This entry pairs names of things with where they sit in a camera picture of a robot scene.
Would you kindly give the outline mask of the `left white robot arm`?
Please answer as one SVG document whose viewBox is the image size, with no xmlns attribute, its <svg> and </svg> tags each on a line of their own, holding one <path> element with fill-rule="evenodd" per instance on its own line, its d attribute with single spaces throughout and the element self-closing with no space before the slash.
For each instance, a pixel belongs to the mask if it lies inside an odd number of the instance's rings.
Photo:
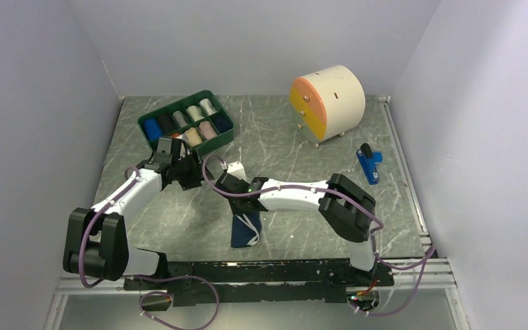
<svg viewBox="0 0 528 330">
<path fill-rule="evenodd" d="M 125 170 L 117 190 L 90 208 L 71 212 L 63 269 L 79 275 L 86 288 L 123 276 L 141 276 L 153 289 L 165 286 L 171 275 L 166 255 L 130 244 L 127 221 L 173 182 L 182 190 L 200 187 L 202 164 L 187 138 L 161 137 L 150 158 Z"/>
</svg>

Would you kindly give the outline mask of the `navy white underwear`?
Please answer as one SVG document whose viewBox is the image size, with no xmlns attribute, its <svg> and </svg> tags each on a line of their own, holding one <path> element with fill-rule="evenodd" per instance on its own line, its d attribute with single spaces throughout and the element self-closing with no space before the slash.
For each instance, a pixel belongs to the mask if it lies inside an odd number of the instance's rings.
<svg viewBox="0 0 528 330">
<path fill-rule="evenodd" d="M 249 248 L 261 239 L 260 212 L 234 214 L 232 217 L 231 248 Z"/>
</svg>

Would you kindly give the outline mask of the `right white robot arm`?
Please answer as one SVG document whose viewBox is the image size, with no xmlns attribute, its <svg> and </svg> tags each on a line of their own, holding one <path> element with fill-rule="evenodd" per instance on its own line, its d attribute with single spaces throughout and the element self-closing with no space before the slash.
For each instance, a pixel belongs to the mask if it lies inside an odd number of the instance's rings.
<svg viewBox="0 0 528 330">
<path fill-rule="evenodd" d="M 334 173 L 328 180 L 309 183 L 283 182 L 267 177 L 255 177 L 248 182 L 224 173 L 212 188 L 230 204 L 232 247 L 246 248 L 259 242 L 263 212 L 315 212 L 347 242 L 352 280 L 358 285 L 367 285 L 376 277 L 370 233 L 375 199 L 346 176 Z"/>
</svg>

